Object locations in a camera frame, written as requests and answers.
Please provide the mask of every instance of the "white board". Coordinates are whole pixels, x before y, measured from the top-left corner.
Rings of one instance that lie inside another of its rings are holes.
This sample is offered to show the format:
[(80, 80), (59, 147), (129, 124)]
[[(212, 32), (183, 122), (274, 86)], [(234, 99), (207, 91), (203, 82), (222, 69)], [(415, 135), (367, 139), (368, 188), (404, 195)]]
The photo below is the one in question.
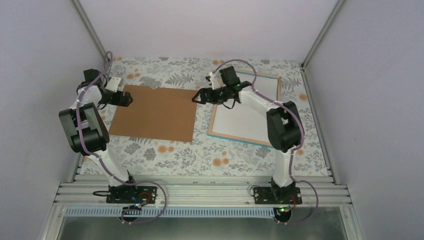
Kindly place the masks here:
[[(252, 82), (254, 76), (237, 71), (241, 82)], [(255, 88), (271, 99), (280, 99), (281, 78), (258, 73)], [(225, 103), (231, 107), (233, 100)], [(208, 135), (251, 144), (271, 146), (268, 141), (267, 120), (249, 106), (235, 103), (233, 109), (223, 105), (214, 106)]]

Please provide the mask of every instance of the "white wall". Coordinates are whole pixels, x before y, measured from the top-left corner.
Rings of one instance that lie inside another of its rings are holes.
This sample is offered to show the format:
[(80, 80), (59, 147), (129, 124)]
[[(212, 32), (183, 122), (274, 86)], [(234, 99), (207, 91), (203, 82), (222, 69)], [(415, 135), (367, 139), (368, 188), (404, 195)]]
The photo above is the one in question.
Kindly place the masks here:
[(101, 58), (68, 0), (0, 3), (0, 233), (38, 239), (75, 154), (59, 121)]
[(126, 57), (303, 62), (337, 0), (81, 0), (103, 46)]
[(366, 239), (423, 239), (424, 1), (348, 0), (307, 66)]

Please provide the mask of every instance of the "white robotic arm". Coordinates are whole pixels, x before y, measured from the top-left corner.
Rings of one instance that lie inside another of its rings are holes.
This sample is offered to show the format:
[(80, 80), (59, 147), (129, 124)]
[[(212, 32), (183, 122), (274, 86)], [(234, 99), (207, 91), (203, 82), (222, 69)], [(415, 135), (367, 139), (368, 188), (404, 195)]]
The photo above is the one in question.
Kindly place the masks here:
[(127, 107), (133, 99), (129, 92), (118, 91), (121, 78), (112, 77), (103, 86), (102, 81), (95, 81), (100, 79), (99, 74), (94, 69), (84, 71), (85, 81), (77, 88), (77, 99), (70, 108), (59, 113), (59, 119), (72, 150), (94, 161), (108, 178), (106, 201), (130, 202), (137, 194), (137, 186), (132, 184), (134, 178), (119, 163), (115, 153), (108, 149), (109, 133), (97, 108), (100, 104)]
[[(232, 109), (234, 105), (228, 107), (224, 103), (229, 99), (234, 99), (234, 103), (238, 102), (249, 106), (266, 118), (268, 139), (276, 149), (275, 169), (271, 179), (269, 195), (272, 195), (277, 203), (290, 200), (293, 195), (297, 196), (300, 190), (290, 176), (290, 159), (293, 160), (294, 155), (291, 156), (293, 151), (289, 151), (301, 144), (302, 126), (298, 125), (301, 122), (299, 121), (296, 105), (291, 101), (283, 103), (280, 101), (270, 102), (264, 99), (250, 87), (252, 85), (250, 82), (240, 82), (232, 66), (220, 70), (219, 73), (223, 86), (216, 79), (212, 79), (214, 74), (210, 73), (206, 79), (211, 81), (212, 87), (200, 89), (192, 101), (198, 104), (212, 103), (223, 105), (228, 109)], [(297, 121), (285, 109), (290, 110), (297, 118)]]

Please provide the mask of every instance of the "brown cardboard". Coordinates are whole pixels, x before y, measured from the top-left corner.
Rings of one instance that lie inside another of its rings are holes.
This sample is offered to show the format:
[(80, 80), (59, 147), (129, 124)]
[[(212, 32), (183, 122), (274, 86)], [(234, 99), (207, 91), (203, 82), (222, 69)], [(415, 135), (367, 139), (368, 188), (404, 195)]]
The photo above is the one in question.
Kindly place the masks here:
[(196, 117), (196, 90), (125, 85), (133, 102), (118, 106), (109, 134), (191, 142)]

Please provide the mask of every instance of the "table surface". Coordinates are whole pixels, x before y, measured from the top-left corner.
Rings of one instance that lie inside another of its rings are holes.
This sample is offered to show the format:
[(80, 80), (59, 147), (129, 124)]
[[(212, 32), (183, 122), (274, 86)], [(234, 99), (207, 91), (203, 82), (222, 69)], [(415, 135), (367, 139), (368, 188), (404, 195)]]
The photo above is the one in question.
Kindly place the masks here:
[[(207, 58), (117, 57), (110, 76), (121, 77), (126, 85), (196, 90), (210, 87), (205, 76), (223, 62)], [(258, 73), (281, 76), (281, 101), (296, 103), (305, 129), (305, 141), (296, 153), (293, 174), (328, 175), (300, 63), (284, 60), (248, 62)], [(232, 65), (236, 69), (251, 70), (244, 63)], [(274, 149), (207, 135), (212, 109), (212, 104), (197, 105), (192, 142), (111, 135), (108, 148), (133, 175), (271, 176)], [(108, 105), (99, 111), (107, 129), (115, 110), (116, 106)], [(85, 158), (80, 174), (101, 174), (101, 171)]]

